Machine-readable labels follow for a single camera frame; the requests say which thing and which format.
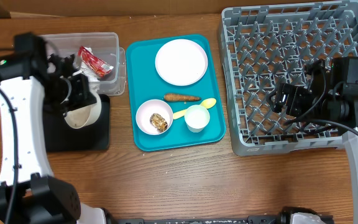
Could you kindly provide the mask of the pale green bowl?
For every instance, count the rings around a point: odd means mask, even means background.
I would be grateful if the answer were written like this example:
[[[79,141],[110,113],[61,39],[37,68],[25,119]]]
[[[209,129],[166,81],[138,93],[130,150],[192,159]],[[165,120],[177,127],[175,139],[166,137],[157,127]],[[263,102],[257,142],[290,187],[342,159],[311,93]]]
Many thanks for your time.
[[[101,114],[101,98],[92,91],[96,98],[96,103],[79,108],[77,110],[69,111],[65,116],[66,123],[73,129],[80,129],[95,123]]]

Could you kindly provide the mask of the red snack wrapper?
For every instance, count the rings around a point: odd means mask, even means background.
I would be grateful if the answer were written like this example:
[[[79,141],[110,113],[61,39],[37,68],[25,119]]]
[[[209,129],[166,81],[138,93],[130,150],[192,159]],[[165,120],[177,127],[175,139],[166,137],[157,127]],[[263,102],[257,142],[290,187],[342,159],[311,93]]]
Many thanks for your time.
[[[80,60],[80,67],[90,71],[96,78],[104,78],[106,75],[109,75],[114,68],[112,65],[95,56],[91,48],[81,46],[77,56]]]

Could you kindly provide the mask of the pink bowl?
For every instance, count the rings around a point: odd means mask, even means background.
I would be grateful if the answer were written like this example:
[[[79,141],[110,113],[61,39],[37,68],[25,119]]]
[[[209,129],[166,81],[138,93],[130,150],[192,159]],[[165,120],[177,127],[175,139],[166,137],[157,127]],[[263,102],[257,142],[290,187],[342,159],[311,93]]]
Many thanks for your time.
[[[160,114],[168,123],[166,131],[158,132],[150,123],[150,117],[153,113]],[[148,100],[142,103],[135,116],[135,121],[139,129],[145,134],[159,135],[167,132],[173,123],[173,111],[171,107],[162,100]]]

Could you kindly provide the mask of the brown food scrap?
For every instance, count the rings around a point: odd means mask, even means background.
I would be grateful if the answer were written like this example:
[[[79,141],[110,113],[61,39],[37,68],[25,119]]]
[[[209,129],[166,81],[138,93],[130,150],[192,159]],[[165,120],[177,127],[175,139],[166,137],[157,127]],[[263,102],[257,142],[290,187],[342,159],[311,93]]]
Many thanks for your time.
[[[151,115],[150,123],[160,133],[166,131],[168,128],[167,121],[158,113],[153,113]]]

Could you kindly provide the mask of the orange carrot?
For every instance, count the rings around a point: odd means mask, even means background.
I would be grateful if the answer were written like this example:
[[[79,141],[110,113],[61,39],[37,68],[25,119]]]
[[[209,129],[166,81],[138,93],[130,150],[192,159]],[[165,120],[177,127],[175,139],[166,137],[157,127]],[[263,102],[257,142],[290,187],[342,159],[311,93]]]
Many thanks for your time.
[[[181,95],[176,93],[167,93],[163,96],[163,99],[168,102],[178,102],[178,101],[199,101],[201,100],[198,96],[191,95]]]

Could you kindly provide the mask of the pale green cup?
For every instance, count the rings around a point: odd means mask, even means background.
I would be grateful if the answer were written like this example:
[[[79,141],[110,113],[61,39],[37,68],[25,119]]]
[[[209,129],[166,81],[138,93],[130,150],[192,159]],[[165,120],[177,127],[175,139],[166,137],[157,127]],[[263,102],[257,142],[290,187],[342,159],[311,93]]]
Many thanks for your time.
[[[193,133],[201,132],[209,123],[209,111],[201,105],[190,106],[184,115],[188,129]]]

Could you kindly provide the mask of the white tissue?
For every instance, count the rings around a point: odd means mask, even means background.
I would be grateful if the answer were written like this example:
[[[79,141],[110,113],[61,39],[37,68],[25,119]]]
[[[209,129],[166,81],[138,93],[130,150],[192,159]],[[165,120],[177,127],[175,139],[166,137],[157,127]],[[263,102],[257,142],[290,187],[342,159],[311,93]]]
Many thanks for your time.
[[[100,89],[99,84],[98,84],[99,78],[96,78],[95,76],[93,76],[91,74],[91,72],[88,71],[87,69],[80,67],[80,60],[78,59],[77,54],[75,56],[74,67],[77,69],[77,72],[75,72],[75,75],[77,75],[79,73],[84,74],[88,78],[89,87],[94,91],[99,91],[99,89]]]

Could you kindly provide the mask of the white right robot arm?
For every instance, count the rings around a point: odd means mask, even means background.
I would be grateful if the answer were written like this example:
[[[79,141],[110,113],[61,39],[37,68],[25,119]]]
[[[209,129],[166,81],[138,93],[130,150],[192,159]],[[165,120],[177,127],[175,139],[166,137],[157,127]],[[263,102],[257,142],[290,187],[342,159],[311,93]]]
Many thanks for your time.
[[[319,59],[305,65],[311,75],[308,87],[281,83],[267,95],[274,113],[292,116],[288,124],[301,123],[305,134],[337,129],[351,169],[354,223],[358,223],[358,57],[337,57],[331,67]]]

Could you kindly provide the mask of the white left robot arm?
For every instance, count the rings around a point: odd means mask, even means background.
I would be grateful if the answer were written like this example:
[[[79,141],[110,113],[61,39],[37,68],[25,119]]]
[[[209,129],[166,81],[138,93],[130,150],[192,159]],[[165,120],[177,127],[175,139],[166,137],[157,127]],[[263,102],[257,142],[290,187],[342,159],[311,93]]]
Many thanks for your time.
[[[33,33],[16,35],[0,57],[0,221],[113,223],[57,179],[47,151],[97,150],[109,143],[110,101],[76,72],[74,56],[47,53]]]

